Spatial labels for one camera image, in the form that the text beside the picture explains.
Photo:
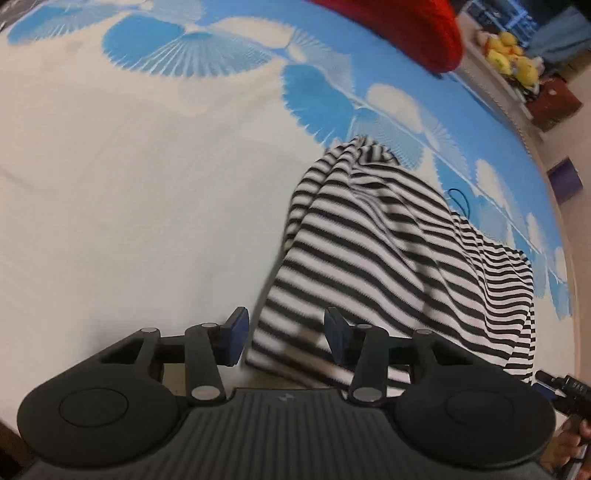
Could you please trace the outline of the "person's right hand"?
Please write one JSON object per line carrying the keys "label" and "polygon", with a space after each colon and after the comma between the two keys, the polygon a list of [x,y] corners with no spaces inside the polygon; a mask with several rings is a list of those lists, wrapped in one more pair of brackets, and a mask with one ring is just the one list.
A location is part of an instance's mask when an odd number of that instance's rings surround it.
{"label": "person's right hand", "polygon": [[590,443],[590,434],[590,424],[586,420],[570,417],[557,430],[544,451],[540,464],[547,471],[556,472],[582,451],[584,443]]}

